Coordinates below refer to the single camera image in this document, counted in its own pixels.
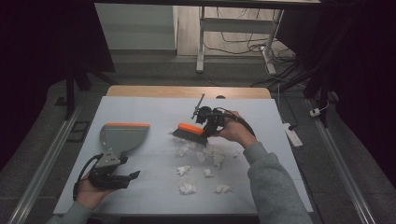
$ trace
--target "orange brush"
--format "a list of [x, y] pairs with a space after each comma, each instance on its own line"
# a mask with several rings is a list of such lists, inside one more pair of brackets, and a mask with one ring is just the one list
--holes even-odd
[[204, 130], [188, 123], [179, 123], [173, 132], [174, 137], [183, 138], [206, 146], [207, 138], [203, 137]]

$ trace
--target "person's left hand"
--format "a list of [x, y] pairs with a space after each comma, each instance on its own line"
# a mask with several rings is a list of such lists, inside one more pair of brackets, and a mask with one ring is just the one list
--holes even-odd
[[107, 194], [115, 190], [116, 189], [97, 189], [91, 184], [88, 179], [88, 174], [85, 174], [79, 181], [77, 202], [93, 210], [100, 204]]

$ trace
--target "metal frame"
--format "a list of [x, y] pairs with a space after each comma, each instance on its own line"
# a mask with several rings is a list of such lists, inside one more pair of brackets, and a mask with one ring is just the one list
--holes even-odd
[[47, 180], [47, 177], [50, 174], [53, 164], [58, 158], [59, 153], [61, 152], [62, 147], [64, 146], [64, 142], [66, 141], [67, 135], [70, 133], [70, 130], [73, 127], [74, 122], [76, 121], [78, 114], [82, 108], [86, 99], [86, 94], [84, 94], [83, 99], [79, 102], [76, 110], [72, 114], [69, 120], [65, 120], [57, 132], [54, 140], [49, 146], [49, 150], [44, 156], [44, 159], [41, 161], [37, 170], [35, 171], [35, 175], [27, 186], [25, 192], [21, 196], [18, 205], [15, 207], [14, 212], [11, 215], [8, 223], [24, 223], [26, 218], [28, 217], [30, 210], [32, 209], [35, 199], [40, 193], [44, 183]]
[[348, 3], [337, 4], [334, 1], [273, 1], [273, 0], [96, 0], [95, 3], [115, 4], [141, 4], [141, 5], [163, 5], [163, 6], [190, 6], [190, 7], [249, 7], [267, 9], [298, 9], [312, 10], [324, 8], [349, 8], [356, 4], [350, 0]]
[[[308, 105], [312, 108], [313, 106], [306, 100]], [[366, 200], [364, 199], [363, 194], [361, 193], [361, 189], [358, 187], [355, 179], [350, 173], [344, 158], [338, 149], [338, 146], [335, 144], [334, 140], [332, 139], [332, 134], [328, 128], [326, 128], [323, 123], [319, 119], [315, 119], [315, 123], [317, 124], [318, 131], [320, 136], [322, 137], [326, 148], [329, 151], [330, 156], [332, 157], [332, 162], [335, 168], [338, 171], [338, 174], [341, 177], [341, 180], [346, 187], [346, 191], [348, 192], [351, 201], [355, 205], [355, 209], [361, 219], [361, 223], [364, 224], [375, 224], [375, 219], [373, 214], [370, 210], [369, 205], [367, 204]]]
[[204, 36], [205, 31], [208, 32], [228, 32], [228, 33], [252, 33], [252, 34], [268, 34], [268, 41], [265, 47], [261, 48], [265, 66], [270, 75], [276, 74], [276, 70], [272, 63], [269, 52], [274, 42], [277, 28], [282, 17], [283, 10], [276, 9], [275, 17], [272, 21], [253, 21], [240, 19], [221, 19], [221, 18], [205, 18], [205, 7], [200, 10], [200, 34], [199, 45], [197, 50], [197, 68], [196, 72], [201, 74], [204, 72]]

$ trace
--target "power strip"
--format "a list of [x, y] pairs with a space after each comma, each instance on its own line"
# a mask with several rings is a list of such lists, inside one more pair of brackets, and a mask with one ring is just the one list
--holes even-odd
[[300, 138], [297, 136], [297, 133], [294, 130], [289, 130], [289, 123], [284, 123], [283, 127], [285, 128], [285, 132], [286, 135], [288, 136], [291, 144], [294, 147], [300, 147], [303, 145], [303, 143], [301, 142]]

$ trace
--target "person's right hand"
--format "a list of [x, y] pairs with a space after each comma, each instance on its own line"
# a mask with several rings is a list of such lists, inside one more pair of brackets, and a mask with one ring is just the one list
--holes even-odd
[[[237, 111], [230, 112], [238, 118], [241, 118]], [[237, 142], [243, 148], [249, 147], [257, 142], [257, 138], [252, 135], [243, 124], [230, 118], [224, 118], [224, 128], [214, 133], [213, 136], [223, 137], [229, 141]]]

